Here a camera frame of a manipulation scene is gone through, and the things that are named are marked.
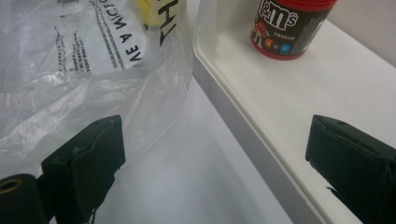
white wall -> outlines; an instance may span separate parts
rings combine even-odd
[[[395,0],[338,0],[329,20],[396,66]]]

white surface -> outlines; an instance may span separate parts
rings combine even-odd
[[[303,57],[289,62],[267,58],[249,40],[258,1],[202,2],[196,55],[269,146],[274,157],[266,160],[280,163],[322,222],[360,223],[305,161],[309,127],[312,116],[320,114],[396,147],[395,67],[330,22]]]
[[[116,173],[95,223],[291,221],[193,79],[180,118]]]

plastic bag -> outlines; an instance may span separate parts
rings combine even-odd
[[[40,162],[103,117],[123,119],[124,166],[172,125],[192,71],[186,4],[153,4],[163,22],[145,32],[133,0],[0,3],[0,179],[39,176]]]

m&m's container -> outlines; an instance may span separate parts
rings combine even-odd
[[[251,32],[261,53],[279,60],[300,57],[336,0],[262,0]]]

red lid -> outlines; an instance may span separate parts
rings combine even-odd
[[[279,4],[301,11],[323,11],[331,9],[337,0],[275,0]]]

